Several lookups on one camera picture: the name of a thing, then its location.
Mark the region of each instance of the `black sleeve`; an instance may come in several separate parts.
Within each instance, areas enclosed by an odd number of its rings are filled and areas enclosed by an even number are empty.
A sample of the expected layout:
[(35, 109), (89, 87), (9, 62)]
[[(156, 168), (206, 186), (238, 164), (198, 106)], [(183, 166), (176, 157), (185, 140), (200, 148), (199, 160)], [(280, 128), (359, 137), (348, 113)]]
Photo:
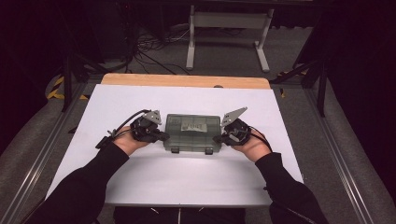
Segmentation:
[(106, 197), (106, 185), (129, 157), (113, 143), (87, 165), (65, 177), (27, 223), (93, 223)]
[(270, 205), (273, 223), (310, 223), (310, 220), (311, 223), (328, 223), (315, 195), (306, 185), (293, 179), (283, 167), (279, 153), (263, 156), (256, 161), (256, 166), (273, 200)]

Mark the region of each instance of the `white paper sheet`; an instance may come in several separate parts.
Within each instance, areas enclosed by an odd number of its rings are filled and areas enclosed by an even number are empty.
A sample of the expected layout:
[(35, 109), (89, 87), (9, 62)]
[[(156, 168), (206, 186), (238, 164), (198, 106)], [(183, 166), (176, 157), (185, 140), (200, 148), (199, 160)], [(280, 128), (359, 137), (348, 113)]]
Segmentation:
[[(282, 153), (290, 174), (303, 182), (272, 90), (97, 85), (75, 136), (54, 177), (49, 194), (97, 153), (94, 147), (141, 109), (167, 114), (214, 115), (247, 106), (240, 117), (265, 133)], [(110, 179), (106, 203), (139, 205), (251, 206), (270, 204), (265, 182), (253, 162), (223, 145), (220, 153), (172, 154), (163, 143), (139, 149)]]

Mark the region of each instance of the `label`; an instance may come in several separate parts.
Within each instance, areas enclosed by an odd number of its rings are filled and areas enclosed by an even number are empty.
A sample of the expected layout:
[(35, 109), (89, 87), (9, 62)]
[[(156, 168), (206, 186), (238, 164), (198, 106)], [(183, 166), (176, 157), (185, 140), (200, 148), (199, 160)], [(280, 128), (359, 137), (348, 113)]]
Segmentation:
[(186, 132), (200, 132), (200, 133), (207, 133), (207, 125), (205, 123), (189, 123), (183, 122), (181, 124), (181, 131)]

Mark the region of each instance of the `hand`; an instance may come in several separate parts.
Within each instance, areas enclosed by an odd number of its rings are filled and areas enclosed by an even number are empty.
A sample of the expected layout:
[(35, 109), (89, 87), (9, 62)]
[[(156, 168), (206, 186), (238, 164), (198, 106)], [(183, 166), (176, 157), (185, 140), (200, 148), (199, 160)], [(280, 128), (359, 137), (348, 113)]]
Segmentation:
[[(262, 136), (256, 130), (251, 130), (251, 132), (258, 136)], [(254, 136), (250, 136), (250, 139), (242, 146), (233, 146), (233, 149), (244, 153), (248, 159), (254, 162), (256, 162), (259, 158), (271, 153), (271, 150), (268, 148), (268, 146), (265, 145), (262, 140)]]
[[(123, 131), (130, 130), (131, 127), (125, 126), (119, 130), (119, 133)], [(134, 153), (141, 147), (147, 146), (149, 143), (147, 142), (139, 142), (132, 137), (131, 132), (123, 133), (114, 140), (114, 144), (116, 144), (122, 151), (124, 151), (128, 156)]]

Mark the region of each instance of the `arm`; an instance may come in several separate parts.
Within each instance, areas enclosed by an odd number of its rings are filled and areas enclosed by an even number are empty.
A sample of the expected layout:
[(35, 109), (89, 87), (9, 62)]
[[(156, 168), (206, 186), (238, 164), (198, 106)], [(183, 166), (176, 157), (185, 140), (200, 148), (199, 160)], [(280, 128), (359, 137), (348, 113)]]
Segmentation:
[(313, 223), (328, 223), (315, 195), (307, 186), (293, 179), (283, 167), (279, 153), (271, 152), (268, 146), (255, 137), (251, 137), (243, 146), (233, 148), (254, 161), (262, 173), (267, 183), (266, 189), (273, 200), (270, 215), (274, 223), (309, 223), (299, 215), (309, 218)]
[(147, 144), (134, 140), (130, 133), (123, 134), (65, 177), (27, 223), (92, 223), (105, 202), (108, 180), (132, 153)]

